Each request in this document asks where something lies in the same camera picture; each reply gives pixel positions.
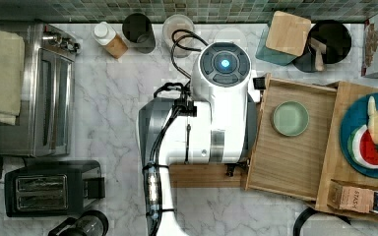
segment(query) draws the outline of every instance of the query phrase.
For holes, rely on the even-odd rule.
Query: green bowl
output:
[[[297,101],[287,101],[276,107],[272,124],[279,133],[285,136],[298,136],[308,127],[309,114],[306,108]]]

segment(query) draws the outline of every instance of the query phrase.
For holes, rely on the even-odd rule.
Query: cloth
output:
[[[20,114],[24,54],[20,36],[0,31],[0,122],[14,125]]]

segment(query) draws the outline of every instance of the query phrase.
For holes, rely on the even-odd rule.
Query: wooden tray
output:
[[[337,90],[267,76],[257,144],[251,156],[246,189],[259,189],[316,201]],[[275,108],[289,100],[309,112],[308,128],[297,137],[277,133]]]

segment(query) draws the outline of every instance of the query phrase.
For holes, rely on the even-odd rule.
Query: wooden board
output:
[[[377,92],[377,88],[370,88],[347,82],[334,84],[338,86],[338,95],[334,107],[333,121],[328,139],[327,152],[321,174],[321,181],[318,191],[318,198],[315,208],[320,211],[345,216],[357,217],[378,221],[378,215],[361,214],[352,211],[342,211],[327,206],[328,191],[332,180],[343,181],[351,185],[366,186],[378,189],[378,179],[366,177],[354,170],[346,161],[340,148],[339,131],[341,122],[348,108],[359,98]]]
[[[170,165],[173,188],[240,188],[244,171],[236,167],[234,176],[226,176],[224,164]]]
[[[284,12],[275,12],[266,47],[300,56],[311,29],[311,21]]]
[[[257,145],[251,156],[246,188],[317,198],[337,90],[268,78]],[[274,109],[295,100],[309,112],[309,125],[297,137],[285,137],[271,124]]]

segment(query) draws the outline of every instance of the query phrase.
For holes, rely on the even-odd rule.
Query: kettle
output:
[[[108,219],[102,212],[88,210],[79,219],[68,217],[60,225],[52,229],[48,236],[105,236],[108,227]]]

